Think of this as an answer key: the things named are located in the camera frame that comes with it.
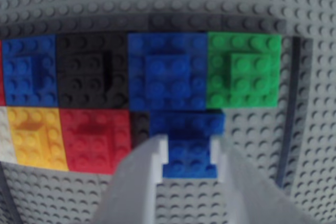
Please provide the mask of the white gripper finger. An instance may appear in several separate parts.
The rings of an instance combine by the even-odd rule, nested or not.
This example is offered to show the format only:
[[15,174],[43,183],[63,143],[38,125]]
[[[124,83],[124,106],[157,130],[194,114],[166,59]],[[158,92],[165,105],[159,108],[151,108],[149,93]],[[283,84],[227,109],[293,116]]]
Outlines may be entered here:
[[229,223],[316,223],[224,138],[211,140],[211,162]]
[[157,185],[169,162],[168,136],[156,135],[119,164],[91,223],[155,223]]

